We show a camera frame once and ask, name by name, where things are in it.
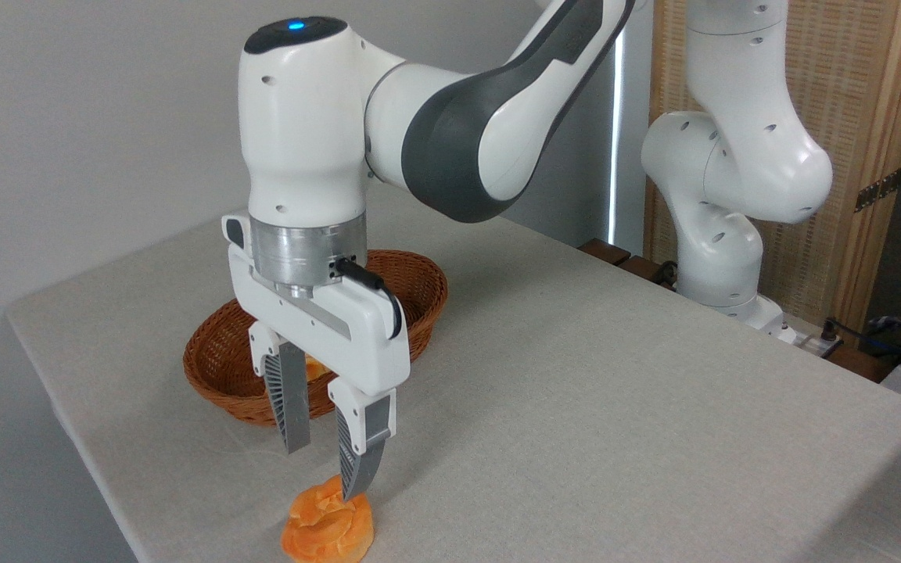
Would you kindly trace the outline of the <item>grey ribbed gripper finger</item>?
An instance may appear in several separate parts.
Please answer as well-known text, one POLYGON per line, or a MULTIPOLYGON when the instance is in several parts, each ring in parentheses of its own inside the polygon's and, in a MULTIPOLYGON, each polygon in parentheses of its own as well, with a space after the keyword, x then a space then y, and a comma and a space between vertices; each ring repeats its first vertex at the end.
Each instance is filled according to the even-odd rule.
POLYGON ((248 335, 254 373, 264 381, 286 452, 292 454, 311 442, 304 352, 261 321, 250 325, 248 335))
POLYGON ((328 384, 335 404, 341 492, 350 502, 371 487, 378 474, 386 440, 397 432, 397 390, 366 396, 344 378, 328 384))

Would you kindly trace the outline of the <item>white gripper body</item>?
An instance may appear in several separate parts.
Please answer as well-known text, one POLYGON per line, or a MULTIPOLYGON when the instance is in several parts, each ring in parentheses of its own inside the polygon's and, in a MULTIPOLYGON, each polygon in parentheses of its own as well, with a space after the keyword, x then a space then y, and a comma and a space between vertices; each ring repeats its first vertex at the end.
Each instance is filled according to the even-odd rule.
POLYGON ((235 298, 250 316, 365 395, 382 395, 407 381, 407 327, 393 334, 396 304, 385 292, 342 277, 312 289, 310 299, 298 299, 255 271, 246 215, 223 215, 221 228, 235 298))

